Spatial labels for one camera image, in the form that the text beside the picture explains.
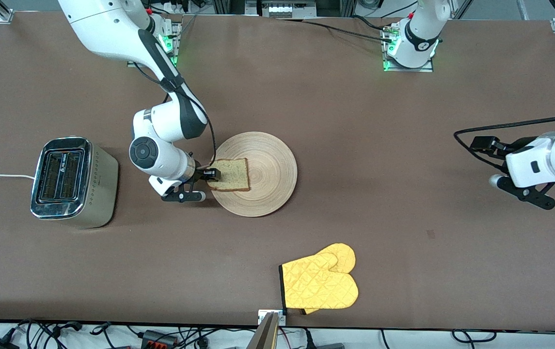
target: floor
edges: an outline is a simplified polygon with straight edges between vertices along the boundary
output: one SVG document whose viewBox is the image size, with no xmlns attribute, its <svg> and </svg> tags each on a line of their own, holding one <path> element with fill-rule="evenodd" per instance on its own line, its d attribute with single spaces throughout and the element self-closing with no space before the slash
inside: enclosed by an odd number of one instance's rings
<svg viewBox="0 0 555 349">
<path fill-rule="evenodd" d="M 371 17 L 380 17 L 385 13 L 394 11 L 400 7 L 410 4 L 412 0 L 386 0 L 381 9 L 370 13 L 369 9 L 358 6 L 357 14 L 369 14 Z M 524 0 L 529 19 L 548 20 L 555 17 L 554 9 L 548 0 Z M 19 11 L 51 11 L 59 10 L 60 7 L 56 0 L 7 0 L 7 5 Z M 396 13 L 397 16 L 405 16 L 408 9 Z M 492 19 L 492 20 L 521 20 L 516 2 L 513 0 L 475 0 L 465 14 L 465 19 Z M 0 337 L 12 327 L 12 324 L 0 323 Z M 344 343 L 348 349 L 358 348 L 384 348 L 380 340 L 380 332 L 377 330 L 331 330 L 315 329 L 313 335 L 317 345 L 331 343 Z M 386 331 L 387 342 L 392 349 L 400 348 L 420 348 L 420 349 L 441 349 L 457 348 L 467 349 L 468 346 L 455 342 L 449 332 L 442 331 Z M 251 332 L 226 332 L 220 331 L 211 335 L 211 349 L 225 349 L 231 347 L 246 347 Z M 474 338 L 481 338 L 482 334 L 475 333 Z M 306 344 L 305 335 L 302 331 L 295 331 L 288 334 L 290 347 L 299 347 Z M 106 348 L 109 347 L 103 336 L 91 336 L 87 331 L 75 336 L 63 336 L 69 346 L 82 348 Z M 111 329 L 111 340 L 115 345 L 133 345 L 138 347 L 139 340 L 124 327 Z M 24 335 L 16 332 L 16 343 L 25 348 Z M 476 347 L 486 347 L 487 349 L 513 348 L 513 349 L 540 349 L 555 348 L 555 334 L 533 334 L 533 333 L 501 333 L 493 342 L 479 344 Z M 284 340 L 278 341 L 278 348 L 286 349 Z"/>
</svg>

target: table surface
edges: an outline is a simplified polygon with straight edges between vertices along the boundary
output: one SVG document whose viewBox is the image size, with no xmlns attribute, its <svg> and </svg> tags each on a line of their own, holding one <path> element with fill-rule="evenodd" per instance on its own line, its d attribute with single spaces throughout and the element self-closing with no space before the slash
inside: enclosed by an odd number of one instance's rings
<svg viewBox="0 0 555 349">
<path fill-rule="evenodd" d="M 31 174 L 47 141 L 81 135 L 118 159 L 120 180 L 112 221 L 82 231 L 36 220 L 31 182 L 0 179 L 0 318 L 254 324 L 281 306 L 278 265 L 343 242 L 359 299 L 289 325 L 555 330 L 555 209 L 490 187 L 495 170 L 452 139 L 555 115 L 555 34 L 450 21 L 443 38 L 434 73 L 392 73 L 372 40 L 198 17 L 178 68 L 217 142 L 271 133 L 299 166 L 290 201 L 249 219 L 213 199 L 162 202 L 127 155 L 131 118 L 160 88 L 87 51 L 62 13 L 17 13 L 0 26 L 0 173 Z M 209 132 L 177 146 L 200 161 L 212 151 Z"/>
</svg>

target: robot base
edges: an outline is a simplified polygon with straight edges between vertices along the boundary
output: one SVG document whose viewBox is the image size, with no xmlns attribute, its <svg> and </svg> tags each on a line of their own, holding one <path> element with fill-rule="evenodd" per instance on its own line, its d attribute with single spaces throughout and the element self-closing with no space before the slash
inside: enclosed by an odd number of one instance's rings
<svg viewBox="0 0 555 349">
<path fill-rule="evenodd" d="M 419 68 L 407 68 L 387 54 L 388 51 L 393 49 L 392 46 L 395 45 L 395 42 L 399 40 L 400 37 L 400 28 L 399 23 L 392 23 L 390 28 L 386 31 L 380 31 L 382 38 L 389 38 L 392 40 L 392 43 L 388 42 L 381 42 L 381 51 L 383 52 L 383 71 L 414 71 L 420 73 L 432 73 L 433 66 L 432 66 L 432 58 L 428 59 L 428 62 Z"/>
</svg>

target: metal frame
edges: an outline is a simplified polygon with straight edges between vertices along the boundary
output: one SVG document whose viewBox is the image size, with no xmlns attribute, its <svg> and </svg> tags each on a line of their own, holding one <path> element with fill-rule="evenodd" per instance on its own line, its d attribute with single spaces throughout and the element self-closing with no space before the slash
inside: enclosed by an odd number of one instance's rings
<svg viewBox="0 0 555 349">
<path fill-rule="evenodd" d="M 279 329 L 279 312 L 268 312 L 251 337 L 247 349 L 275 349 Z"/>
<path fill-rule="evenodd" d="M 14 10 L 0 0 L 0 24 L 10 24 L 14 17 Z"/>
<path fill-rule="evenodd" d="M 459 7 L 459 10 L 456 11 L 454 19 L 461 19 L 465 15 L 465 12 L 469 9 L 469 6 L 471 6 L 472 2 L 473 0 L 465 0 L 465 2 L 463 2 L 463 4 Z"/>
<path fill-rule="evenodd" d="M 521 19 L 529 20 L 529 16 L 527 15 L 527 7 L 525 7 L 525 1 L 516 0 L 516 6 L 519 7 L 519 14 L 521 14 Z"/>
</svg>

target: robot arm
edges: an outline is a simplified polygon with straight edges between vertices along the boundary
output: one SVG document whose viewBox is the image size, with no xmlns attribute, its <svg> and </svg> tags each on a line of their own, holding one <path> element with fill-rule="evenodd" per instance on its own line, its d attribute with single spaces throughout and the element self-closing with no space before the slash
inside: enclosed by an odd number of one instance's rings
<svg viewBox="0 0 555 349">
<path fill-rule="evenodd" d="M 419 68 L 434 55 L 439 35 L 450 19 L 447 0 L 419 0 L 412 17 L 403 18 L 392 27 L 399 28 L 395 43 L 387 55 L 407 68 Z"/>
<path fill-rule="evenodd" d="M 555 207 L 555 200 L 546 195 L 555 183 L 555 132 L 512 144 L 501 143 L 496 137 L 475 137 L 470 148 L 505 161 L 501 168 L 505 176 L 495 174 L 490 179 L 495 188 L 544 209 Z M 546 186 L 537 190 L 538 185 Z"/>
<path fill-rule="evenodd" d="M 155 73 L 171 97 L 133 117 L 133 164 L 151 175 L 149 182 L 166 197 L 184 183 L 212 177 L 198 175 L 198 163 L 173 146 L 181 139 L 202 134 L 208 118 L 204 107 L 167 57 L 153 33 L 162 18 L 149 16 L 140 0 L 59 0 L 67 20 L 82 44 L 101 57 L 143 64 Z M 204 193 L 177 192 L 178 201 L 202 201 Z"/>
</svg>

